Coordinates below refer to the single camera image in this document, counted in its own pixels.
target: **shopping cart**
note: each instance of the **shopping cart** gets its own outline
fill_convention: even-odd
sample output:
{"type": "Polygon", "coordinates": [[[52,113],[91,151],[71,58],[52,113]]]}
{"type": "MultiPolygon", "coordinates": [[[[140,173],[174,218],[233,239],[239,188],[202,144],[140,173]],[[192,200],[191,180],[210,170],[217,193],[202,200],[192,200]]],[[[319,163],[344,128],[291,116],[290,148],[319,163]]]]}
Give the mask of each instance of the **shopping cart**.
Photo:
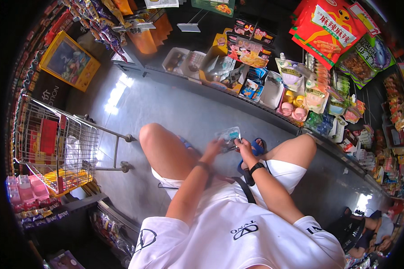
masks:
{"type": "Polygon", "coordinates": [[[24,93],[17,102],[12,135],[16,162],[26,165],[55,196],[92,181],[96,170],[134,169],[126,161],[116,167],[119,138],[132,142],[130,134],[113,132],[24,93]],[[99,130],[116,136],[112,168],[96,167],[99,130]]]}

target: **black bracelet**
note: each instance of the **black bracelet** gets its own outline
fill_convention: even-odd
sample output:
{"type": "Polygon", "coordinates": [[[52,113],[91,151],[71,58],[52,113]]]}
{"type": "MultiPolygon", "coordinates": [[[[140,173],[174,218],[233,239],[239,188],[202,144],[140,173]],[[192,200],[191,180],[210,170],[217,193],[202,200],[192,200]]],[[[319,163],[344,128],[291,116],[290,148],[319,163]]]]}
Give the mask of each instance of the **black bracelet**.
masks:
{"type": "Polygon", "coordinates": [[[253,172],[254,172],[256,169],[259,169],[259,168],[265,168],[265,166],[264,166],[263,164],[261,164],[261,163],[255,164],[255,165],[252,167],[252,169],[250,169],[250,175],[252,175],[253,172]]]}
{"type": "Polygon", "coordinates": [[[198,161],[198,162],[196,163],[195,167],[196,167],[196,166],[202,167],[202,168],[205,169],[208,173],[209,173],[209,171],[210,171],[209,165],[208,165],[207,163],[204,163],[203,161],[198,161]]]}

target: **store aisle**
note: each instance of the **store aisle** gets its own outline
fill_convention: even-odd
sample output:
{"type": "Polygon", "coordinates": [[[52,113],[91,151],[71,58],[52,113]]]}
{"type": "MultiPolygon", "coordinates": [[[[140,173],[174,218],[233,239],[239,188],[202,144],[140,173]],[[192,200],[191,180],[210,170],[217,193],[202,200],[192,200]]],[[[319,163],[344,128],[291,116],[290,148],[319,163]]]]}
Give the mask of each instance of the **store aisle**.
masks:
{"type": "MultiPolygon", "coordinates": [[[[86,93],[73,89],[67,111],[88,113],[101,126],[115,132],[130,133],[136,138],[140,128],[157,122],[168,130],[185,137],[195,148],[203,151],[214,133],[239,126],[248,140],[262,137],[269,149],[293,135],[246,113],[221,105],[199,95],[172,89],[143,78],[140,74],[124,74],[103,55],[102,66],[86,93]]],[[[98,165],[111,167],[115,137],[100,132],[98,165]]],[[[216,169],[228,176],[238,176],[240,155],[230,152],[217,158],[216,169]]],[[[128,161],[135,170],[124,174],[97,171],[96,179],[121,212],[141,223],[150,216],[164,216],[170,203],[164,189],[151,174],[150,165],[139,142],[126,143],[120,139],[118,163],[128,161]]],[[[374,210],[386,211],[388,199],[345,166],[318,150],[310,168],[292,194],[297,207],[313,215],[323,226],[339,217],[344,206],[359,208],[370,215],[374,210]]]]}

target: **yellow container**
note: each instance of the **yellow container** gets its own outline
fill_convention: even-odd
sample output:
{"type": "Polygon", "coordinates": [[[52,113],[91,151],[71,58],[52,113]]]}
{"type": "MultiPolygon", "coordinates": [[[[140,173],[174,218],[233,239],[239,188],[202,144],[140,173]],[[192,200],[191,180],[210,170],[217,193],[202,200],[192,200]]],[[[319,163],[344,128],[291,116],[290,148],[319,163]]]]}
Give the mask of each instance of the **yellow container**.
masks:
{"type": "Polygon", "coordinates": [[[39,66],[54,77],[85,92],[100,63],[61,31],[46,50],[39,66]]]}

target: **white shorts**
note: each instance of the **white shorts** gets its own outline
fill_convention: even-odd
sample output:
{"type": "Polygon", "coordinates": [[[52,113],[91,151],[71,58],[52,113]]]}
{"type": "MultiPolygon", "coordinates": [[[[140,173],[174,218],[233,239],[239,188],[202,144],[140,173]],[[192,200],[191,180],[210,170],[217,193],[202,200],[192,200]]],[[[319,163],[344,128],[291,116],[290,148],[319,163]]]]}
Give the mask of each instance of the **white shorts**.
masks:
{"type": "MultiPolygon", "coordinates": [[[[293,192],[296,185],[307,172],[307,169],[299,165],[287,163],[284,161],[268,160],[260,162],[263,163],[265,167],[268,167],[271,175],[273,175],[275,179],[278,180],[285,187],[289,194],[293,192]]],[[[183,183],[182,180],[171,180],[161,177],[153,168],[151,168],[151,171],[154,177],[162,183],[163,187],[179,188],[183,183]]],[[[250,190],[255,197],[256,203],[259,206],[268,209],[256,184],[250,187],[250,190]]],[[[166,192],[172,199],[177,190],[166,189],[166,192]]],[[[244,191],[241,189],[241,186],[237,182],[230,184],[226,181],[216,180],[214,178],[211,187],[204,191],[198,207],[205,208],[206,206],[209,206],[210,203],[223,199],[230,199],[237,202],[248,202],[244,191]]]]}

